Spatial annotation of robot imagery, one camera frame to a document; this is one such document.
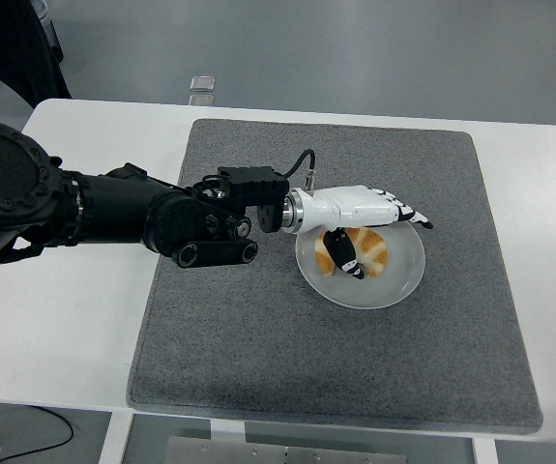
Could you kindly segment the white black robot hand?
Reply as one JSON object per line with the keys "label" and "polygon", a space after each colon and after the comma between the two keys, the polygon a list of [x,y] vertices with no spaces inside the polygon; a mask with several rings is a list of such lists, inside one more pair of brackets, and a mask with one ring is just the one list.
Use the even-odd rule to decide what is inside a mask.
{"label": "white black robot hand", "polygon": [[389,252],[385,239],[373,231],[375,227],[397,222],[433,227],[426,216],[379,188],[323,188],[314,194],[296,189],[292,197],[300,202],[293,232],[321,229],[314,237],[314,253],[315,264],[325,276],[337,270],[356,279],[383,274]]}

